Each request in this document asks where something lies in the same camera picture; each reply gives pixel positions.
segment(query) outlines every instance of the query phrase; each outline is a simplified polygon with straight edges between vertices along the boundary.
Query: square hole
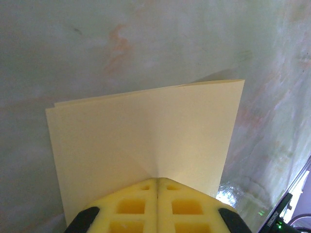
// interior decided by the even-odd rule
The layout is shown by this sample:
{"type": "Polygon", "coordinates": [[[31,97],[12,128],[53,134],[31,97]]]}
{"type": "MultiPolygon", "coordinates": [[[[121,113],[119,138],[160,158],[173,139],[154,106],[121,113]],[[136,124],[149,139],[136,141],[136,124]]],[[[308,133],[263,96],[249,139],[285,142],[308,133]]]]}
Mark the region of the square hole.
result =
{"type": "Polygon", "coordinates": [[[112,221],[109,233],[143,233],[142,221],[112,221]]]}
{"type": "Polygon", "coordinates": [[[145,200],[142,199],[124,199],[120,201],[117,214],[144,214],[145,200]]]}
{"type": "Polygon", "coordinates": [[[211,233],[206,223],[175,223],[175,233],[211,233]]]}
{"type": "Polygon", "coordinates": [[[202,207],[196,200],[173,200],[173,215],[202,215],[202,207]]]}

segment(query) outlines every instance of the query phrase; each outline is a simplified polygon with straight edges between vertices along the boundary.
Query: black device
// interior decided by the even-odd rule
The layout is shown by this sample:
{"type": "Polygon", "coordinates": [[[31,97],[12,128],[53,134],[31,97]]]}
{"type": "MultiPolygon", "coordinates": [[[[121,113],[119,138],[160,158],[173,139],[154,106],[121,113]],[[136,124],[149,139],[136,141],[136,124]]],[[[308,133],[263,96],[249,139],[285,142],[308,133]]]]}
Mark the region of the black device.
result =
{"type": "Polygon", "coordinates": [[[300,231],[286,224],[280,214],[288,205],[292,198],[292,194],[287,193],[279,202],[279,204],[270,213],[268,220],[264,223],[259,233],[300,233],[300,231]]]}

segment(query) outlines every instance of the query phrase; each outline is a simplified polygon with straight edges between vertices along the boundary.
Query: paper sheet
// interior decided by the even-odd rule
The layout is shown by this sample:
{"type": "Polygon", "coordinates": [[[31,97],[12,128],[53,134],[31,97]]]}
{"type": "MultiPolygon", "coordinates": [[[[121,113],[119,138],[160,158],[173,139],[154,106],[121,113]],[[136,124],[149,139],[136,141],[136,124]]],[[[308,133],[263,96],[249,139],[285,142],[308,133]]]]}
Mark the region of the paper sheet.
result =
{"type": "Polygon", "coordinates": [[[66,222],[89,202],[151,177],[215,197],[243,84],[192,83],[47,109],[66,222]]]}

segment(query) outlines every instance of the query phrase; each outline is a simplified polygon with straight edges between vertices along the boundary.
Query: black rubber pad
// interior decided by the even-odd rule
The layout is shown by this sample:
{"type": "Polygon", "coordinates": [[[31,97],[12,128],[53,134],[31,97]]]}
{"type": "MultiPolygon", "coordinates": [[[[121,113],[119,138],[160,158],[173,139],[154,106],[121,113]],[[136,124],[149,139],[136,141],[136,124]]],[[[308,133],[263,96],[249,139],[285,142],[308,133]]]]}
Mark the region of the black rubber pad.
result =
{"type": "Polygon", "coordinates": [[[90,207],[81,211],[70,223],[64,233],[87,233],[98,213],[98,207],[90,207]]]}
{"type": "Polygon", "coordinates": [[[246,223],[237,213],[221,208],[218,210],[231,233],[252,233],[246,223]]]}

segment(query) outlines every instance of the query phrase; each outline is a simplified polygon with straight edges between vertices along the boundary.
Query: cable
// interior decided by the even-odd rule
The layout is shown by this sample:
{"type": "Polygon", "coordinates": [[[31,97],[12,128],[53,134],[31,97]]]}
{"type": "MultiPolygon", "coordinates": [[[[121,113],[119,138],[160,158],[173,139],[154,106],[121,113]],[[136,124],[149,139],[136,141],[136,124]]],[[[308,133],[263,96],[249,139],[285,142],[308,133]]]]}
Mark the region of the cable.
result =
{"type": "Polygon", "coordinates": [[[296,222],[297,220],[304,218],[304,217],[311,217],[311,214],[297,215],[296,217],[293,217],[287,224],[292,226],[294,222],[296,222]]]}
{"type": "Polygon", "coordinates": [[[294,228],[300,232],[311,232],[311,229],[306,228],[306,227],[294,227],[294,228]]]}

